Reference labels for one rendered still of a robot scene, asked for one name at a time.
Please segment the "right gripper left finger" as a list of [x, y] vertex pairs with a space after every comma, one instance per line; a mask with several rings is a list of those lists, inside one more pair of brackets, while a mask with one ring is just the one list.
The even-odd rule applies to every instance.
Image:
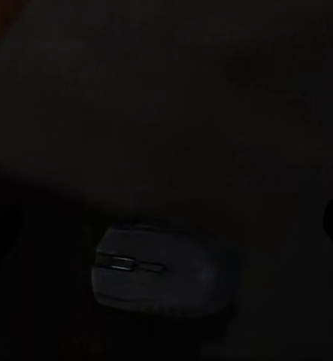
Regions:
[[0, 204], [0, 267], [24, 228], [20, 203], [14, 200]]

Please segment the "mouse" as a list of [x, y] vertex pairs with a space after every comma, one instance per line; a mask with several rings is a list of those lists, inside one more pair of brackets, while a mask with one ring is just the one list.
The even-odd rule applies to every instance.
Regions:
[[92, 293], [113, 308], [180, 318], [212, 314], [238, 285], [229, 247], [184, 220], [143, 217], [112, 225], [95, 252]]

